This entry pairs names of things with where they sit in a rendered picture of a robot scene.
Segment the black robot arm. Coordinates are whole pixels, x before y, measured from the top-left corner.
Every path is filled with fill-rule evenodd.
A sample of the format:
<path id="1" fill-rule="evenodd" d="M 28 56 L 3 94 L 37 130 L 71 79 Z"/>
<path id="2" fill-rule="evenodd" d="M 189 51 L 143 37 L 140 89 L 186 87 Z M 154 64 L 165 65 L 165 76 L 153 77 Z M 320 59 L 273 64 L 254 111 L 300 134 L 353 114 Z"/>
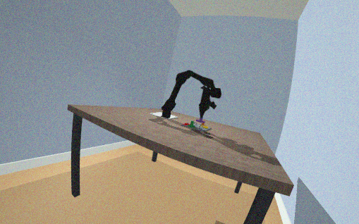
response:
<path id="1" fill-rule="evenodd" d="M 185 81 L 187 79 L 189 79 L 190 77 L 195 78 L 196 80 L 199 80 L 204 86 L 201 87 L 201 89 L 203 89 L 203 93 L 202 95 L 205 96 L 211 96 L 211 97 L 216 97 L 218 99 L 220 99 L 221 97 L 221 89 L 220 88 L 216 88 L 214 86 L 213 80 L 208 78 L 208 77 L 203 77 L 197 73 L 194 73 L 191 70 L 188 71 L 184 71 L 181 73 L 178 73 L 176 76 L 176 84 L 174 86 L 174 89 L 171 93 L 171 96 L 169 97 L 169 99 L 165 102 L 165 104 L 162 106 L 162 116 L 164 118 L 170 118 L 171 116 L 171 111 L 173 110 L 173 108 L 175 108 L 175 99 L 177 97 L 177 94 L 181 88 L 181 85 L 185 83 Z M 205 87 L 206 86 L 206 87 Z M 210 89 L 209 89 L 210 88 Z M 213 109 L 216 108 L 216 104 L 213 101 L 208 101 L 207 105 L 211 106 Z"/>

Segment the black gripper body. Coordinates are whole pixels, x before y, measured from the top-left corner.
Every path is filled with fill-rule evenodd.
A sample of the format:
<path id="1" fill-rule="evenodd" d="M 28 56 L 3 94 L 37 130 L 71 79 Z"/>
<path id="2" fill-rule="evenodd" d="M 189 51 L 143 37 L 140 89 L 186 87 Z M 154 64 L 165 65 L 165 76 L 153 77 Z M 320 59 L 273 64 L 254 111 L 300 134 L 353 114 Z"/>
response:
<path id="1" fill-rule="evenodd" d="M 209 96 L 202 95 L 199 107 L 209 109 L 209 105 L 207 105 L 208 101 L 209 101 Z"/>

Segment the purple gear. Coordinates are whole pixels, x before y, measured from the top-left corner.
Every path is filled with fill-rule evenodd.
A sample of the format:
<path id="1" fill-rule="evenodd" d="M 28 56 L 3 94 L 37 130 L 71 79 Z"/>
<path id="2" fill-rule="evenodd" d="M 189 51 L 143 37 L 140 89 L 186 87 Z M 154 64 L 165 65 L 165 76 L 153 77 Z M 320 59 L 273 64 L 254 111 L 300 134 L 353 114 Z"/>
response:
<path id="1" fill-rule="evenodd" d="M 197 121 L 197 122 L 200 122 L 200 123 L 205 123 L 205 121 L 203 121 L 202 119 L 203 119 L 203 117 L 200 118 L 199 120 L 196 120 L 196 121 Z"/>

